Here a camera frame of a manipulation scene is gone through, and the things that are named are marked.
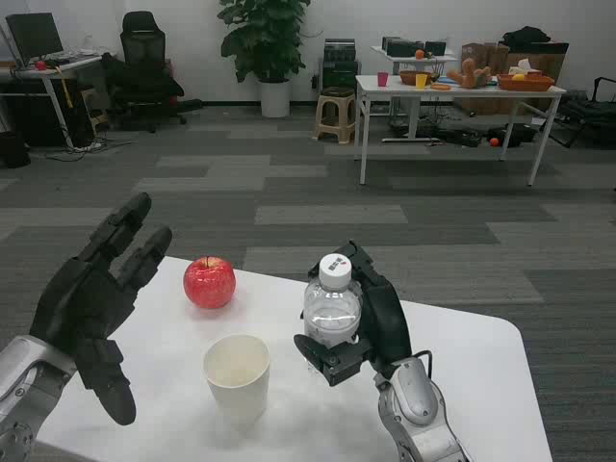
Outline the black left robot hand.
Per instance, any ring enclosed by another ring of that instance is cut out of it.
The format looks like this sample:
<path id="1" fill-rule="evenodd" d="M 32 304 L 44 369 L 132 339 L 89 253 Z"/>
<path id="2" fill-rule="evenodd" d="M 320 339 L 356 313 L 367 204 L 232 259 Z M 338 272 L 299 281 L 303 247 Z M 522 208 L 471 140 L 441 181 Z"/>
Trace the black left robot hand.
<path id="1" fill-rule="evenodd" d="M 172 240 L 163 226 L 126 260 L 118 275 L 111 263 L 131 245 L 151 209 L 148 193 L 133 196 L 108 215 L 90 241 L 69 258 L 45 287 L 30 334 L 69 356 L 86 389 L 120 425 L 136 419 L 122 353 L 110 336 L 133 313 L 140 289 L 157 273 Z"/>

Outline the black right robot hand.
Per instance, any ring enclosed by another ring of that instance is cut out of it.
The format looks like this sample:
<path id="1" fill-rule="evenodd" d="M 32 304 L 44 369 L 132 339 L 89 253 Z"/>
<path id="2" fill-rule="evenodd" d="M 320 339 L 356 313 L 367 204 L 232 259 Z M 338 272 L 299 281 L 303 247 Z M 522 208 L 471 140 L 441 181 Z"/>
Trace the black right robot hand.
<path id="1" fill-rule="evenodd" d="M 350 260 L 352 279 L 361 287 L 361 318 L 354 329 L 358 341 L 327 347 L 296 334 L 295 346 L 331 387 L 359 373 L 366 361 L 376 372 L 390 378 L 398 363 L 413 355 L 398 294 L 391 282 L 374 269 L 372 257 L 359 244 L 350 241 L 337 252 Z"/>

